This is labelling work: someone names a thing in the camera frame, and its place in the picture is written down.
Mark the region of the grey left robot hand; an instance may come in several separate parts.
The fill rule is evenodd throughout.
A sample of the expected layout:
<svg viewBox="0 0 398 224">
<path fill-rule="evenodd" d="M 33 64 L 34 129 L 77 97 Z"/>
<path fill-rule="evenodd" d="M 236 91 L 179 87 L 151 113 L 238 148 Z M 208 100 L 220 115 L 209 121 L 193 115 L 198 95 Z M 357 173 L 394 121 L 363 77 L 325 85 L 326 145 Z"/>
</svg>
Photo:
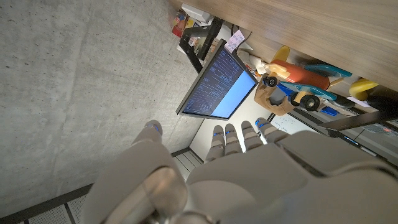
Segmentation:
<svg viewBox="0 0 398 224">
<path fill-rule="evenodd" d="M 336 139 L 266 119 L 215 126 L 205 162 L 183 177 L 149 121 L 100 173 L 83 223 L 396 223 L 397 169 Z"/>
</svg>

